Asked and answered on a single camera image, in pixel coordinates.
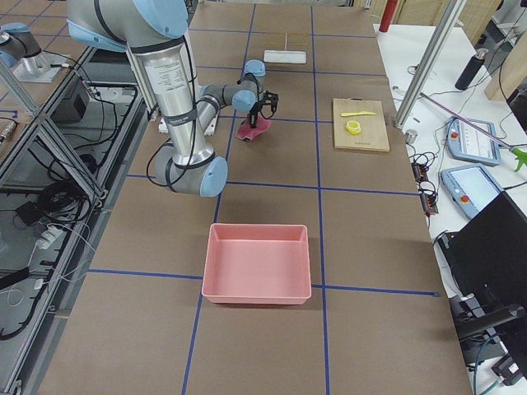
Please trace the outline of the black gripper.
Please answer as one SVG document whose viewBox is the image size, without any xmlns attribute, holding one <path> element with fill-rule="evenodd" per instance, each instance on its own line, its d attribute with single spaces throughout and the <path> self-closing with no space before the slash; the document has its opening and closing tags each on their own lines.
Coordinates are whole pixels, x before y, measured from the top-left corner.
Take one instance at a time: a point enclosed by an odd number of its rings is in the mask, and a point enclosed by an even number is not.
<svg viewBox="0 0 527 395">
<path fill-rule="evenodd" d="M 247 113 L 245 122 L 250 128 L 262 128 L 264 126 L 264 117 L 261 114 L 263 106 L 258 102 L 255 103 L 252 109 Z"/>
</svg>

